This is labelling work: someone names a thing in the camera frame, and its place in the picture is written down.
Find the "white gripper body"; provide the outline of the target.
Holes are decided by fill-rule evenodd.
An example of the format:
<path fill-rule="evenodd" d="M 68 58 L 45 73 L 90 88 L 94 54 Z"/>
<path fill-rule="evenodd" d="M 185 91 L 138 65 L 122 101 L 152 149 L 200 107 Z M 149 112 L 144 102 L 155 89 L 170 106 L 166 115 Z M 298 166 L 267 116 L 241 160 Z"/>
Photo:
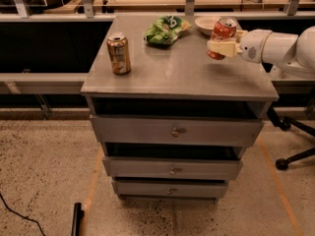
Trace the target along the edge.
<path fill-rule="evenodd" d="M 271 33 L 269 29 L 248 31 L 240 38 L 241 57 L 248 62 L 262 63 L 264 46 Z"/>

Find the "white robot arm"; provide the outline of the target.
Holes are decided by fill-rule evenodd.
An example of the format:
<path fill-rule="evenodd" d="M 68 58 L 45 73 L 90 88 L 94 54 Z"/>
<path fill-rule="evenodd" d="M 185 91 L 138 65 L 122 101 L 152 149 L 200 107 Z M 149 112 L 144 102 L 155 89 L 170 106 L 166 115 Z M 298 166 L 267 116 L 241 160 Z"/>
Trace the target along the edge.
<path fill-rule="evenodd" d="M 209 40 L 207 47 L 225 57 L 239 55 L 247 62 L 272 64 L 302 79 L 315 78 L 315 27 L 302 34 L 238 30 L 234 37 Z"/>

